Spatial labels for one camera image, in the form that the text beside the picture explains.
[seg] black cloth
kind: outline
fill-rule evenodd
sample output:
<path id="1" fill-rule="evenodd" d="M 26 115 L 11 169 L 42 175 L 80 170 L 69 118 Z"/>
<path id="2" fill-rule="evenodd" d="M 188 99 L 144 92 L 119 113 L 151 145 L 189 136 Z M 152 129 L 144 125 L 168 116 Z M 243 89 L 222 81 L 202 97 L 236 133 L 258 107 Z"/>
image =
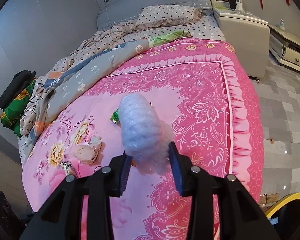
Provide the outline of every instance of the black cloth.
<path id="1" fill-rule="evenodd" d="M 5 109 L 17 95 L 29 84 L 35 77 L 35 71 L 23 70 L 15 74 L 12 81 L 0 97 L 0 109 Z"/>

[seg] floral bedspread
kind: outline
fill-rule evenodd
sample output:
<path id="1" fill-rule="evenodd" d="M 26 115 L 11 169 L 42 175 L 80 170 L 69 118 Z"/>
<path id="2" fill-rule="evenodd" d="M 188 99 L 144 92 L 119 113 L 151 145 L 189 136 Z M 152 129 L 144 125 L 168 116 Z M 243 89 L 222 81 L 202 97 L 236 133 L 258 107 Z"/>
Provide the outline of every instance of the floral bedspread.
<path id="1" fill-rule="evenodd" d="M 183 38 L 151 48 L 102 78 L 71 103 L 42 133 L 23 168 L 23 184 L 37 211 L 72 163 L 78 177 L 89 176 L 123 153 L 121 129 L 110 121 L 127 93 L 144 95 L 158 116 L 171 124 L 181 154 L 215 176 L 235 174 L 258 201 L 262 185 L 263 143 L 258 97 L 231 45 Z M 77 144 L 101 136 L 93 165 L 70 155 Z M 131 167 L 126 191 L 111 198 L 115 239 L 186 239 L 191 198 L 181 198 L 172 173 L 141 175 Z M 214 235 L 219 234 L 214 199 Z M 82 239 L 86 239 L 87 197 Z"/>

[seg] bubble wrap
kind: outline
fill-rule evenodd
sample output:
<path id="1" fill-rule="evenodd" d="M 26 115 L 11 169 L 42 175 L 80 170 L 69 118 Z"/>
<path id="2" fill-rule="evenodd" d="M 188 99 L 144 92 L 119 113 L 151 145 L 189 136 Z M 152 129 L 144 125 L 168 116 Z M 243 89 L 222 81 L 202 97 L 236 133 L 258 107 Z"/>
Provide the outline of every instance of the bubble wrap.
<path id="1" fill-rule="evenodd" d="M 154 106 L 138 93 L 129 94 L 120 102 L 119 119 L 126 154 L 133 157 L 139 172 L 164 174 L 173 133 Z"/>

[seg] silver bolt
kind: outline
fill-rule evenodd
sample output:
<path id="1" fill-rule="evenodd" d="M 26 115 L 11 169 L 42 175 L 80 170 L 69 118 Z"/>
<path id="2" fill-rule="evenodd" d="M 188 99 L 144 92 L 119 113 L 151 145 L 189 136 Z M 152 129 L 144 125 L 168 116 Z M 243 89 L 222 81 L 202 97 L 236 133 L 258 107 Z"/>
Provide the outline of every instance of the silver bolt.
<path id="1" fill-rule="evenodd" d="M 234 182 L 237 178 L 233 174 L 228 174 L 227 179 Z"/>
<path id="2" fill-rule="evenodd" d="M 105 166 L 101 169 L 101 172 L 104 174 L 107 174 L 111 171 L 111 168 L 109 166 Z"/>
<path id="3" fill-rule="evenodd" d="M 192 167 L 191 167 L 191 171 L 192 171 L 193 173 L 198 173 L 200 170 L 201 170 L 201 169 L 200 169 L 200 167 L 198 167 L 198 166 L 192 166 Z"/>
<path id="4" fill-rule="evenodd" d="M 71 181 L 74 181 L 74 179 L 75 179 L 75 176 L 74 176 L 74 175 L 72 175 L 72 174 L 70 174 L 70 175 L 66 176 L 66 182 L 71 182 Z"/>

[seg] green wrapper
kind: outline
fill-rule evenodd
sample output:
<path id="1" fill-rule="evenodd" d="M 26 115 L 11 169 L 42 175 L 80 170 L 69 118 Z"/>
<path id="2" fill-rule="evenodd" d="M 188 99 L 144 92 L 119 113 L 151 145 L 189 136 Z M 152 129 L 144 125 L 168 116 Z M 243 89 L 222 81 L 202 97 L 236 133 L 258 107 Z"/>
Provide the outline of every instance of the green wrapper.
<path id="1" fill-rule="evenodd" d="M 117 124 L 120 120 L 119 120 L 119 114 L 118 114 L 118 110 L 115 110 L 114 113 L 112 114 L 110 121 Z"/>

